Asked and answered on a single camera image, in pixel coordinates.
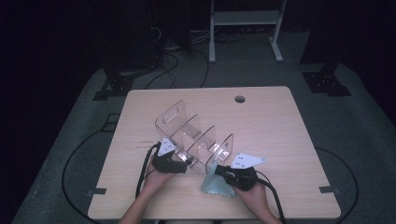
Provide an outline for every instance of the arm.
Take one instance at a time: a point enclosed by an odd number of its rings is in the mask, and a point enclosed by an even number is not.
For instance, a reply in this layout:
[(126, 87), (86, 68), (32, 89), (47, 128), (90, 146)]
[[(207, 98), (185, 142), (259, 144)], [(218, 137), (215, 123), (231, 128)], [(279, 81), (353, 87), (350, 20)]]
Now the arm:
[[(155, 168), (150, 163), (146, 170), (146, 175), (150, 174)], [(158, 170), (155, 170), (145, 179), (145, 184), (139, 194), (139, 196), (134, 200), (132, 205), (126, 211), (124, 216), (119, 221), (120, 224), (138, 224), (140, 223), (143, 215), (145, 214), (146, 208), (149, 205), (149, 201), (154, 196), (154, 194), (159, 191), (163, 185), (175, 174), (166, 174)]]
[(245, 206), (253, 213), (260, 222), (264, 224), (279, 224), (281, 223), (271, 212), (268, 202), (267, 195), (265, 192), (265, 186), (259, 183), (248, 191), (242, 191), (236, 187), (233, 189), (238, 193), (244, 202)]

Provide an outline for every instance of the cloth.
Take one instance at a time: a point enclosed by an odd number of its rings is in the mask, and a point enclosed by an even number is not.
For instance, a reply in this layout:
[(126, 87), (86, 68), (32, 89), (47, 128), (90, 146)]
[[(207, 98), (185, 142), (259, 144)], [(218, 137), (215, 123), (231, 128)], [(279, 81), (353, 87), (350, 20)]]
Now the cloth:
[(216, 167), (218, 165), (214, 163), (207, 172), (204, 183), (201, 186), (201, 191), (209, 194), (218, 194), (228, 198), (234, 198), (236, 192), (233, 188), (227, 184), (222, 176), (216, 175)]

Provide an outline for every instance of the white shelf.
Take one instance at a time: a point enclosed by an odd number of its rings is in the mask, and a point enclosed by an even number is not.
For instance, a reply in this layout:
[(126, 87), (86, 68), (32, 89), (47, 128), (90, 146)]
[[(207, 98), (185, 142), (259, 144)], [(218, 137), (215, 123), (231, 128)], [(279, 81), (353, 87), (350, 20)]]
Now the white shelf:
[(276, 24), (279, 11), (223, 11), (214, 13), (214, 25)]

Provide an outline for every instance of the dark background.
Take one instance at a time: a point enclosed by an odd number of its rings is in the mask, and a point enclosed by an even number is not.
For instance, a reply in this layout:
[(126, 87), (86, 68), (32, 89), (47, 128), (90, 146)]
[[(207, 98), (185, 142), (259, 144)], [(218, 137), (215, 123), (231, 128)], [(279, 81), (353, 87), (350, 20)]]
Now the dark background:
[[(183, 30), (189, 26), (208, 28), (209, 1), (166, 1), (168, 5), (147, 1), (148, 6), (143, 2), (0, 2), (0, 72), (2, 98), (6, 101), (0, 154), (2, 221), (10, 222), (18, 211), (81, 90), (102, 67), (104, 58), (136, 67), (149, 66), (152, 57), (158, 55), (149, 44), (149, 25), (162, 25), (166, 30), (161, 23), (178, 21), (171, 27), (181, 31), (164, 32), (169, 37), (177, 32), (186, 34)], [(263, 1), (236, 3), (235, 9), (244, 10), (276, 6)], [(312, 27), (302, 63), (323, 63), (326, 52), (336, 48), (342, 63), (359, 74), (367, 90), (395, 122), (394, 4), (323, 0), (318, 7), (319, 3), (289, 0), (287, 5), (283, 31), (300, 32)], [(131, 13), (127, 20), (136, 23), (125, 23), (124, 18), (116, 16), (128, 15), (124, 4), (140, 13)], [(219, 1), (217, 7), (222, 9), (227, 4)], [(114, 29), (113, 23), (121, 28)]]

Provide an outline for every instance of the hole in table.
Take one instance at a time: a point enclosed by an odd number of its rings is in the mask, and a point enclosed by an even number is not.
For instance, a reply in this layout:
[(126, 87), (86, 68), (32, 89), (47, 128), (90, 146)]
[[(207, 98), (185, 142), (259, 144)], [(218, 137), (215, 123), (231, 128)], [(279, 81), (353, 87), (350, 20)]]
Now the hole in table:
[(239, 104), (242, 104), (246, 101), (246, 98), (244, 96), (237, 95), (237, 96), (235, 96), (235, 101)]

